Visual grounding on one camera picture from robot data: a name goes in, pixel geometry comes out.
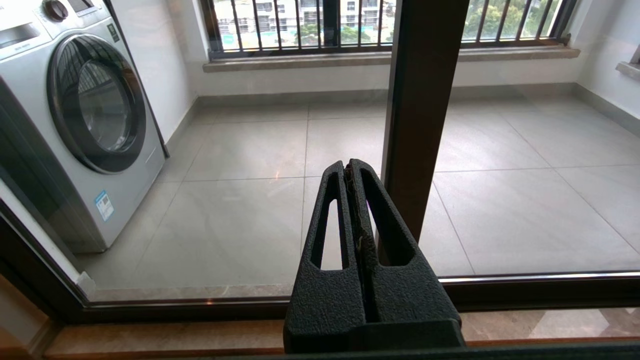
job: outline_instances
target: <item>baseboard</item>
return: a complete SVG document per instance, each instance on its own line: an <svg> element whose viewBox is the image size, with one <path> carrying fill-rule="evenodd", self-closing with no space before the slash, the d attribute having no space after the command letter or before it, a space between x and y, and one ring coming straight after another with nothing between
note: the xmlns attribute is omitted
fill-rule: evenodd
<svg viewBox="0 0 640 360"><path fill-rule="evenodd" d="M182 138L182 135L184 134L184 131L186 130L186 128L189 127L191 121L193 121L196 115L198 115L198 111L200 111L199 105L200 105L200 101L199 101L199 97L197 97L191 103L191 107L189 107L189 110L187 110L187 112L184 113L182 120L180 120L180 124L175 129L173 134L171 134L171 137L169 137L169 140L167 140L166 143L164 143L164 145L167 148L167 151L169 152L169 156L171 156L171 153L175 151L175 148L176 146L178 146L178 143L180 142L180 139Z"/></svg>
<svg viewBox="0 0 640 360"><path fill-rule="evenodd" d="M553 97L571 95L575 83L460 86L451 89L452 100Z"/></svg>
<svg viewBox="0 0 640 360"><path fill-rule="evenodd" d="M379 102L387 100L387 89L296 92L282 94L250 94L201 96L201 106L258 106L301 104L305 102Z"/></svg>
<svg viewBox="0 0 640 360"><path fill-rule="evenodd" d="M463 86L451 89L452 100L496 97L540 97L570 95L575 83ZM333 92L298 92L201 96L198 106L259 106L300 104L304 102L380 102L388 98L387 89L346 90Z"/></svg>
<svg viewBox="0 0 640 360"><path fill-rule="evenodd" d="M630 133L640 137L640 119L611 104L609 101L594 94L580 84L575 85L573 94L602 115L605 115L621 127L624 127Z"/></svg>

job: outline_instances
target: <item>floor tile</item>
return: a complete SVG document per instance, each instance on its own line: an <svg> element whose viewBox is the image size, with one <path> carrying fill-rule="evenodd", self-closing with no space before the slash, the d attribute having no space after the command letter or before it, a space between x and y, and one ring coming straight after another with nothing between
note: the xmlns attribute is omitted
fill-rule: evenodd
<svg viewBox="0 0 640 360"><path fill-rule="evenodd" d="M186 181L301 177L307 121L215 124Z"/></svg>
<svg viewBox="0 0 640 360"><path fill-rule="evenodd" d="M183 183L132 279L140 288L287 284L304 179Z"/></svg>
<svg viewBox="0 0 640 360"><path fill-rule="evenodd" d="M640 138L593 111L503 115L553 167L640 164Z"/></svg>
<svg viewBox="0 0 640 360"><path fill-rule="evenodd" d="M462 335L467 341L527 339L546 311L462 313Z"/></svg>
<svg viewBox="0 0 640 360"><path fill-rule="evenodd" d="M360 159L382 169L385 119L325 119L309 121L306 176L322 176L336 161Z"/></svg>
<svg viewBox="0 0 640 360"><path fill-rule="evenodd" d="M433 184L418 245L437 276L474 274Z"/></svg>
<svg viewBox="0 0 640 360"><path fill-rule="evenodd" d="M640 256L554 170L434 178L477 274L640 266Z"/></svg>
<svg viewBox="0 0 640 360"><path fill-rule="evenodd" d="M102 254L78 255L78 261L98 289L128 286L136 265L160 225L180 183L156 183L111 248Z"/></svg>
<svg viewBox="0 0 640 360"><path fill-rule="evenodd" d="M452 99L447 106L447 115L477 113L495 113L495 110L486 99Z"/></svg>
<svg viewBox="0 0 640 360"><path fill-rule="evenodd" d="M192 124L187 127L176 149L170 154L171 158L165 161L156 182L182 181L210 131L209 125Z"/></svg>
<svg viewBox="0 0 640 360"><path fill-rule="evenodd" d="M532 339L593 338L609 322L597 309L547 311L529 336Z"/></svg>
<svg viewBox="0 0 640 360"><path fill-rule="evenodd" d="M386 102L329 102L309 104L309 119L385 117Z"/></svg>
<svg viewBox="0 0 640 360"><path fill-rule="evenodd" d="M601 309L609 323L600 336L640 336L640 311L632 309Z"/></svg>
<svg viewBox="0 0 640 360"><path fill-rule="evenodd" d="M194 119L196 123L222 122L261 122L307 120L308 106L303 105L271 105L271 106L207 106L200 110Z"/></svg>
<svg viewBox="0 0 640 360"><path fill-rule="evenodd" d="M547 162L498 113L451 115L436 171L544 168Z"/></svg>
<svg viewBox="0 0 640 360"><path fill-rule="evenodd" d="M640 251L640 166L559 168L557 171Z"/></svg>

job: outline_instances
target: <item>door frame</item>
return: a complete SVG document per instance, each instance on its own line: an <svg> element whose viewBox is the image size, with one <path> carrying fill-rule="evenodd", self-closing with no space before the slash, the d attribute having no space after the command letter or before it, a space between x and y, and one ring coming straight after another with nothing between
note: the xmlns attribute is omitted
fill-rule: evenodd
<svg viewBox="0 0 640 360"><path fill-rule="evenodd" d="M404 0L397 4L399 21L394 31L383 180L417 240L467 8L468 0ZM61 322L285 316L289 297L90 304L79 288L61 275L52 259L40 255L34 236L2 201L0 215L0 273L51 318ZM637 306L640 299L640 272L444 277L441 282L458 311L630 307Z"/></svg>

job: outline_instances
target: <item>control knob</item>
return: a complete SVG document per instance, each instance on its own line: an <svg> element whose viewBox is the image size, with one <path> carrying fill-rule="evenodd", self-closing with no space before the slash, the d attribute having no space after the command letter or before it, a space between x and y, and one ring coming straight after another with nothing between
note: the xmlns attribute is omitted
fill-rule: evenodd
<svg viewBox="0 0 640 360"><path fill-rule="evenodd" d="M44 12L55 21L62 21L69 16L67 7L60 0L45 0L42 3Z"/></svg>

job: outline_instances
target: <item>black clamp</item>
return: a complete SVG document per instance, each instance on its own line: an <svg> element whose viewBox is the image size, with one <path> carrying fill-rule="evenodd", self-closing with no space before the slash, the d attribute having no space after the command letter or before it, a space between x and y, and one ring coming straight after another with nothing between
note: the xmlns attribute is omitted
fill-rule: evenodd
<svg viewBox="0 0 640 360"><path fill-rule="evenodd" d="M337 200L342 270L320 270ZM386 255L379 259L373 215ZM460 316L375 171L338 161L323 174L284 326L288 354L464 347Z"/></svg>

